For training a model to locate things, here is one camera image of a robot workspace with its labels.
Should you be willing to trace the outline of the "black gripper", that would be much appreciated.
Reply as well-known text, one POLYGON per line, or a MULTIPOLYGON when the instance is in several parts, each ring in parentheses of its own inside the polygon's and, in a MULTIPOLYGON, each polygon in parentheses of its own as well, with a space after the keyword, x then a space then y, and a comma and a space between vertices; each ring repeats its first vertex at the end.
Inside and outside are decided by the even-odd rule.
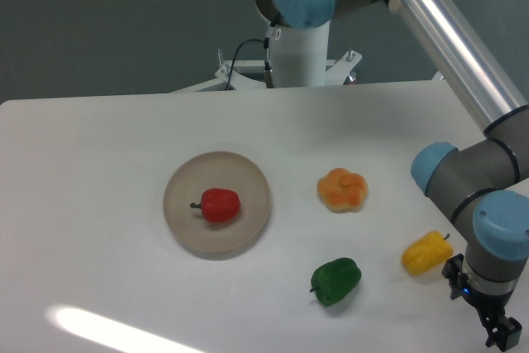
POLYGON ((515 280, 493 282, 486 279, 465 279, 461 282, 461 295, 474 307, 488 337, 485 345, 508 351, 520 340, 520 322, 506 317, 505 307, 515 289, 515 280))

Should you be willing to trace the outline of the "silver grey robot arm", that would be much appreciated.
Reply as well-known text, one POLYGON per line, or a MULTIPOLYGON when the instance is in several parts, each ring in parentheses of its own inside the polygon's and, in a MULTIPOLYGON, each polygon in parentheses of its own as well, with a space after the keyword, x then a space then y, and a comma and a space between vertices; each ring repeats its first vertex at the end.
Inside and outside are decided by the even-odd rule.
POLYGON ((521 324, 505 314, 528 260, 528 199, 512 186, 528 177, 528 102, 451 0, 255 0, 271 31, 315 31, 333 18, 384 2, 420 42, 482 129, 465 150, 446 142, 412 162, 417 186, 466 241, 442 274, 452 298, 473 306, 487 345, 514 347, 521 324))

